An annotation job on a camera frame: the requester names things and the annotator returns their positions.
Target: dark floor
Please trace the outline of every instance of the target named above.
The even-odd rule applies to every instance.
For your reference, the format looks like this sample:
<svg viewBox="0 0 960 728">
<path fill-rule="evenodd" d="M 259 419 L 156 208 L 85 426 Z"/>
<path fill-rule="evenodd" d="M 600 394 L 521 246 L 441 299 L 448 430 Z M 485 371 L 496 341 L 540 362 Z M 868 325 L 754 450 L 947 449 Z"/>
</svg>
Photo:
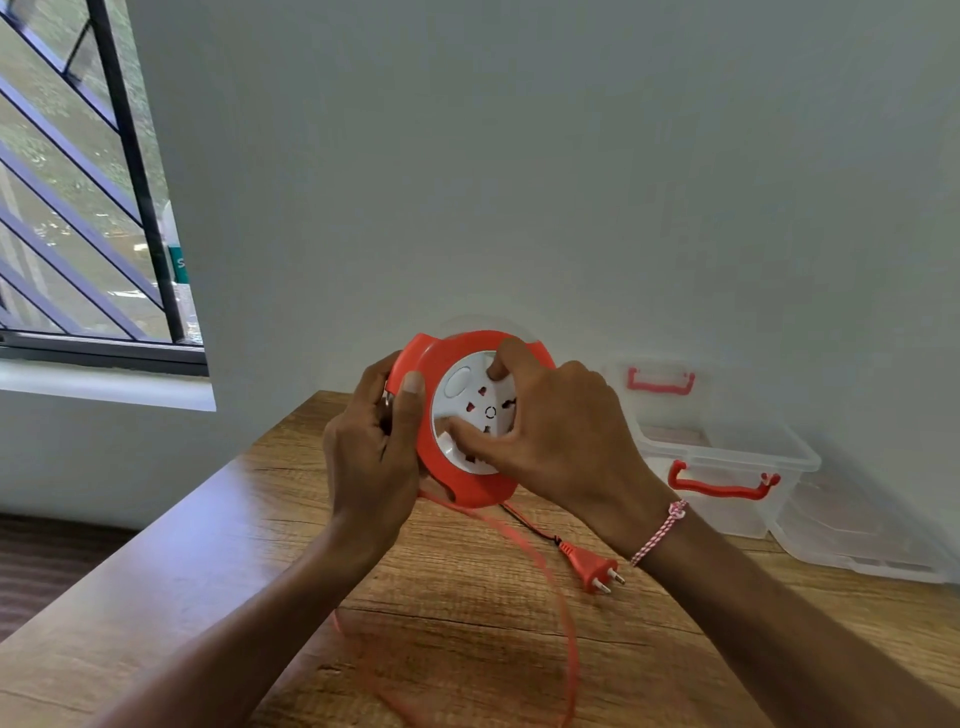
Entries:
<svg viewBox="0 0 960 728">
<path fill-rule="evenodd" d="M 136 535 L 0 515 L 0 642 Z"/>
</svg>

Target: hand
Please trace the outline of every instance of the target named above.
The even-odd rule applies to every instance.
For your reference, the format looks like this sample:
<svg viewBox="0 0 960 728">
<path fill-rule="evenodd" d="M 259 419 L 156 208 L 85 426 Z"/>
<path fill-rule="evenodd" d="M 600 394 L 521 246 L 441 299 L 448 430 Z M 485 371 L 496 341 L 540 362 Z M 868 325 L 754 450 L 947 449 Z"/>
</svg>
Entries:
<svg viewBox="0 0 960 728">
<path fill-rule="evenodd" d="M 392 407 L 383 386 L 399 352 L 364 371 L 343 414 L 324 431 L 331 524 L 368 539 L 382 556 L 410 517 L 421 485 L 417 431 L 423 417 L 423 376 L 403 378 Z"/>
<path fill-rule="evenodd" d="M 549 370 L 513 338 L 488 369 L 494 381 L 508 374 L 516 385 L 514 428 L 494 438 L 451 419 L 446 428 L 460 450 L 552 500 L 614 548 L 625 514 L 634 527 L 656 530 L 676 496 L 643 462 L 603 377 L 579 361 Z"/>
</svg>

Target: forearm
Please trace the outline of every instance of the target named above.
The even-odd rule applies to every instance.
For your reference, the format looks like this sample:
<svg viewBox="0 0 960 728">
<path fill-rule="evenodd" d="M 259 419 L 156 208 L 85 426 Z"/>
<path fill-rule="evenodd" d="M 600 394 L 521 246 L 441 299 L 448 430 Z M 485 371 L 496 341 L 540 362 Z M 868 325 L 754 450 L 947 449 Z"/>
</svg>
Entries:
<svg viewBox="0 0 960 728">
<path fill-rule="evenodd" d="M 653 532 L 631 510 L 621 509 L 609 542 L 626 558 Z M 949 701 L 783 586 L 690 509 L 641 566 L 700 625 L 779 728 L 960 725 Z"/>
<path fill-rule="evenodd" d="M 145 674 L 90 728 L 242 725 L 380 557 L 329 526 L 280 577 Z"/>
</svg>

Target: wooden table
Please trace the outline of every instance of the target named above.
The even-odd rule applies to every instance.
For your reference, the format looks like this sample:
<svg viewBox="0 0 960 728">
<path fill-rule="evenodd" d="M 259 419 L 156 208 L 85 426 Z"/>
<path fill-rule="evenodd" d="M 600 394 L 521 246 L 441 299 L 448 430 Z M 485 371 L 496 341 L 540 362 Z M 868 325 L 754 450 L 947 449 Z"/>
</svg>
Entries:
<svg viewBox="0 0 960 728">
<path fill-rule="evenodd" d="M 305 403 L 0 643 L 0 724 L 82 725 L 139 669 L 274 578 L 326 522 L 321 439 L 346 400 L 319 394 Z M 544 527 L 605 550 L 546 502 L 523 492 L 515 502 Z M 813 567 L 772 541 L 738 544 L 960 702 L 960 602 L 951 591 Z M 588 596 L 552 546 L 538 547 L 577 622 L 577 725 L 769 725 L 649 578 L 633 570 L 613 596 Z M 254 725 L 399 725 L 358 685 L 358 648 L 391 690 L 419 701 L 440 724 L 556 724 L 566 646 L 552 596 L 529 560 L 482 525 L 419 504 L 343 615 L 354 640 L 344 643 L 324 625 Z"/>
</svg>

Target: orange plug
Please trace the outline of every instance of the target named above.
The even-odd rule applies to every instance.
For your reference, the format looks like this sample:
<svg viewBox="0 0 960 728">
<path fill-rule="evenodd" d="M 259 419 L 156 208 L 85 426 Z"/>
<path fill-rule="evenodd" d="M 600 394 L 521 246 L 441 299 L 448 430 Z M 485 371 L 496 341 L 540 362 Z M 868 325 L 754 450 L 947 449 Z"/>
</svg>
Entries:
<svg viewBox="0 0 960 728">
<path fill-rule="evenodd" d="M 560 542 L 560 551 L 570 560 L 570 565 L 583 580 L 584 591 L 588 594 L 612 594 L 607 585 L 611 581 L 626 584 L 626 580 L 616 572 L 616 560 L 605 559 L 593 551 L 574 546 L 566 541 Z"/>
</svg>

